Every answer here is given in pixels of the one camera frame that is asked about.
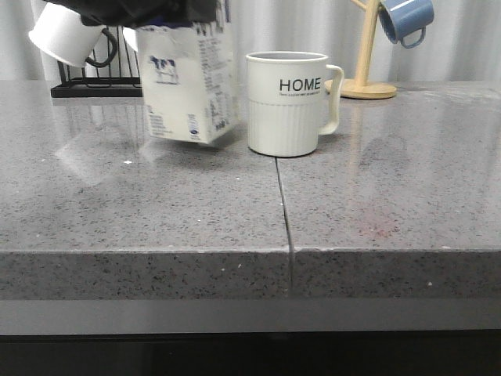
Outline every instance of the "black dish rack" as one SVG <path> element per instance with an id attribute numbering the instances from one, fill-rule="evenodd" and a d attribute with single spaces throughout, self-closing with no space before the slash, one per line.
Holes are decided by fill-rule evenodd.
<path id="1" fill-rule="evenodd" d="M 76 68 L 58 62 L 61 84 L 51 89 L 52 98 L 85 97 L 140 97 L 142 96 L 139 63 L 136 52 L 125 41 L 122 27 L 108 27 L 117 38 L 117 55 L 108 67 L 96 68 L 88 65 Z M 107 53 L 110 54 L 110 43 Z M 96 59 L 96 50 L 92 51 Z"/>

